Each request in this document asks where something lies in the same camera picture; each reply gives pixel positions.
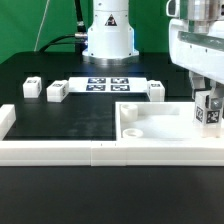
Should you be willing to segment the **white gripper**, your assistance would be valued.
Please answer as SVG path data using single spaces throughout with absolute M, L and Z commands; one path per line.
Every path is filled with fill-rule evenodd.
M 207 35 L 190 33 L 187 28 L 188 23 L 183 20 L 172 19 L 169 23 L 171 61 L 190 71 L 192 98 L 195 98 L 198 91 L 205 90 L 204 77 L 211 79 L 208 108 L 222 109 L 224 103 L 224 21 L 213 22 Z

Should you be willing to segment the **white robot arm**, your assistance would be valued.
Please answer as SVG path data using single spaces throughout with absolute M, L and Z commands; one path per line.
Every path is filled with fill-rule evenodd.
M 128 19 L 129 0 L 93 0 L 87 62 L 122 64 L 139 56 Z M 210 80 L 206 106 L 224 107 L 224 0 L 168 0 L 171 61 L 189 70 L 192 90 Z

